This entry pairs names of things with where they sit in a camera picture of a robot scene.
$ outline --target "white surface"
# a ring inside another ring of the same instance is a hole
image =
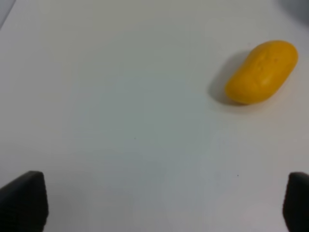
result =
[[[309,172],[309,5],[290,2],[17,1],[0,184],[45,173],[47,232],[286,231],[288,173]],[[238,54],[271,39],[299,50],[284,88],[216,101]]]

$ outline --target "mango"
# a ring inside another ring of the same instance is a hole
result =
[[[253,49],[225,86],[226,95],[242,104],[270,98],[297,64],[296,48],[286,41],[269,41]]]

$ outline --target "yellow mango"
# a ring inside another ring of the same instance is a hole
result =
[[[289,42],[269,41],[253,49],[225,86],[227,96],[253,104],[271,97],[284,83],[298,60]]]

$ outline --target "white table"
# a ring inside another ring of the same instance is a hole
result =
[[[309,172],[309,1],[286,1],[18,0],[0,31],[0,185],[43,171],[47,232],[286,231],[288,174]],[[289,81],[225,104],[224,80],[272,39],[298,48]]]

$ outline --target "yellow fruit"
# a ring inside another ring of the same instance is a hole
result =
[[[227,96],[243,104],[262,102],[284,83],[298,60],[296,48],[269,41],[253,49],[225,86]]]

